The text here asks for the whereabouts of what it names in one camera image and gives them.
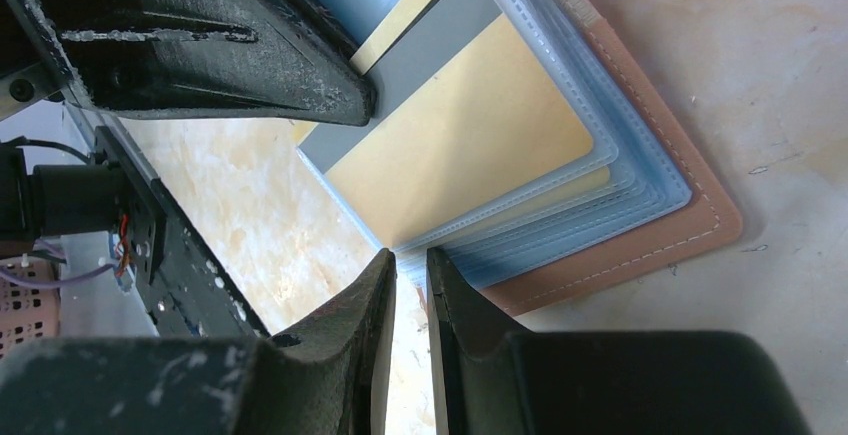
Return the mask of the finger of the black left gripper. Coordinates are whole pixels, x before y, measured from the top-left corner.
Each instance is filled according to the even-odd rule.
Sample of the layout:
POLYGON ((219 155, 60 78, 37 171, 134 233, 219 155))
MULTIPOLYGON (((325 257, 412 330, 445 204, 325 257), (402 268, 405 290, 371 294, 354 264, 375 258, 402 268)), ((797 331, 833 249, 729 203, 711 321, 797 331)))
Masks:
POLYGON ((65 100, 127 119, 363 126, 374 85, 319 0, 13 0, 65 100))

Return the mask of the pink leather card holder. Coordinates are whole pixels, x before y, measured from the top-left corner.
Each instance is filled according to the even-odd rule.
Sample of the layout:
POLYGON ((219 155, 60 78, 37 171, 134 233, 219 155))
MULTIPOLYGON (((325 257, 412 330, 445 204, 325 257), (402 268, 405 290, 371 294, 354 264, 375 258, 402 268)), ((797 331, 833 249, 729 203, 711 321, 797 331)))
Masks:
MULTIPOLYGON (((399 0, 353 56, 357 71, 373 82, 369 70, 437 1, 399 0)), ((293 130, 306 166, 413 285, 425 286, 426 253, 439 248, 470 285, 519 315, 739 238, 736 205, 589 0, 494 1, 592 135, 587 156, 394 249, 301 153, 311 131, 329 124, 293 130)))

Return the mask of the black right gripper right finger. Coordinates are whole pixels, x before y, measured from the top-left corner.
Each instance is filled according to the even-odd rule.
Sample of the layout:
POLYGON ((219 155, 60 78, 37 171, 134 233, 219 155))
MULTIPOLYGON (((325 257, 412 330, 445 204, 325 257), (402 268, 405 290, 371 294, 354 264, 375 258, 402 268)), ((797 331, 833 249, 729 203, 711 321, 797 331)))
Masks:
POLYGON ((726 331, 535 332, 427 253, 441 434, 806 434, 776 364, 726 331))

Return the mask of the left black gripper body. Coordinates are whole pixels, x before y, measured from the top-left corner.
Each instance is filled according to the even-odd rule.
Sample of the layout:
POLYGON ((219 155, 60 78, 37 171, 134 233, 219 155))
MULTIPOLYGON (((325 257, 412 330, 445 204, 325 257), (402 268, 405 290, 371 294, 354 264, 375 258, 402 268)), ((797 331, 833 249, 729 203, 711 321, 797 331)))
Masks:
MULTIPOLYGON (((66 90, 58 65, 38 47, 27 0, 1 0, 1 116, 8 118, 66 90)), ((18 137, 1 144, 1 278, 14 287, 40 281, 11 271, 13 259, 65 262, 48 238, 112 230, 118 241, 104 265, 49 287, 67 287, 127 270, 135 282, 151 283, 163 261, 166 218, 114 131, 96 129, 97 148, 83 153, 68 145, 18 137)))

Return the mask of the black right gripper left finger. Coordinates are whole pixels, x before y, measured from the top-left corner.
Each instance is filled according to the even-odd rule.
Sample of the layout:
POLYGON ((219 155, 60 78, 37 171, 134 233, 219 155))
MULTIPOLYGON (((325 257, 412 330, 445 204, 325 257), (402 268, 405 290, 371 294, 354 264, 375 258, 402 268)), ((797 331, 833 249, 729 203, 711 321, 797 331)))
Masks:
POLYGON ((381 434, 396 301, 379 251, 269 338, 52 338, 1 364, 5 434, 381 434))

